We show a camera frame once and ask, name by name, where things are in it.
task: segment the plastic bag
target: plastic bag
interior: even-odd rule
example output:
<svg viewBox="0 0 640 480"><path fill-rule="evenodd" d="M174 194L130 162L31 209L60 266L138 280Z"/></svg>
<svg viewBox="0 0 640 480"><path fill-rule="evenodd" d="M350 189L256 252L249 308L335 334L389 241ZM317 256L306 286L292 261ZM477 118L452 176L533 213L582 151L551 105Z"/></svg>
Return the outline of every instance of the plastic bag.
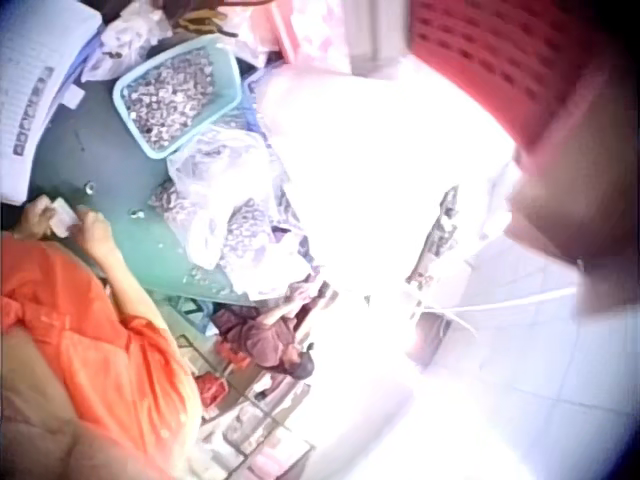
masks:
<svg viewBox="0 0 640 480"><path fill-rule="evenodd" d="M111 80L124 75L145 61L153 45L171 35L171 26L162 10L145 1L131 3L102 32L100 48L87 60L82 81Z"/></svg>
<svg viewBox="0 0 640 480"><path fill-rule="evenodd" d="M267 215L249 200L229 220L220 266L251 300L279 297L311 272L298 254L300 240L290 232L277 242Z"/></svg>
<svg viewBox="0 0 640 480"><path fill-rule="evenodd" d="M254 133L211 126L169 156L167 168L186 210L180 220L168 223L189 260L203 268L217 265L229 218L247 200L269 217L277 215L269 154ZM173 215L170 208L163 210L165 219Z"/></svg>

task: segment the paper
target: paper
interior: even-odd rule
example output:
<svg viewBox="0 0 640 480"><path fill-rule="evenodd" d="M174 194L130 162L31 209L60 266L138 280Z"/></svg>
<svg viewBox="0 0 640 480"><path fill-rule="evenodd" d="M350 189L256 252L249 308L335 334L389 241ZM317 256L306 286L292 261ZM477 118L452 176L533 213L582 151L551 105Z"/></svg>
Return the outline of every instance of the paper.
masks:
<svg viewBox="0 0 640 480"><path fill-rule="evenodd" d="M72 0L8 0L0 12L0 197L27 198L31 165L49 107L98 12Z"/></svg>
<svg viewBox="0 0 640 480"><path fill-rule="evenodd" d="M72 225L80 223L80 219L61 197L56 198L51 206L56 211L55 216L49 222L53 233L60 238L68 237L69 229Z"/></svg>

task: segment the dark red shirt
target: dark red shirt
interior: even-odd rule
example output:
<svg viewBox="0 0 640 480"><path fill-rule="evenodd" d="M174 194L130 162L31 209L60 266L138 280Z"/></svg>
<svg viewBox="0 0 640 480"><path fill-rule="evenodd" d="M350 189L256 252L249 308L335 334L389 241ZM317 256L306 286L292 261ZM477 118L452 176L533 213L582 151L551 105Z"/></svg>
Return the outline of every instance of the dark red shirt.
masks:
<svg viewBox="0 0 640 480"><path fill-rule="evenodd" d="M259 366L276 373L281 371L282 354L295 343L295 318L280 318L271 325L256 321L260 312L253 307L226 307L211 321L220 335L238 352L251 357Z"/></svg>

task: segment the hair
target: hair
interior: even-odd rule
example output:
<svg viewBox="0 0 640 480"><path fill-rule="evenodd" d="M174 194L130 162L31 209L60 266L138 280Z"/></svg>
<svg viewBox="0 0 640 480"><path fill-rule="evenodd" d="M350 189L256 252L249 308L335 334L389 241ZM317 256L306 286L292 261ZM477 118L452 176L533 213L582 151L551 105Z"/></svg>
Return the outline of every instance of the hair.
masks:
<svg viewBox="0 0 640 480"><path fill-rule="evenodd" d="M289 372L291 378L295 380L306 380L313 375L313 371L316 369L316 364L310 353L313 347L313 343L310 343L306 351L300 352L300 362L295 364Z"/></svg>

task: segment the white floor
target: white floor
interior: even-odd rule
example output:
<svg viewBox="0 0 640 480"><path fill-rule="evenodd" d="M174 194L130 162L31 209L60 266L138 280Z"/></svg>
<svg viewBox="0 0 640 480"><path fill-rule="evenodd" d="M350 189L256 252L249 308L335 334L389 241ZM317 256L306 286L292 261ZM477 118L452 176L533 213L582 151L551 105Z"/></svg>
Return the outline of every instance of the white floor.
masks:
<svg viewBox="0 0 640 480"><path fill-rule="evenodd" d="M477 257L462 305L575 285L506 239ZM638 310L583 318L575 297L461 316L412 408L349 477L601 478L640 405Z"/></svg>

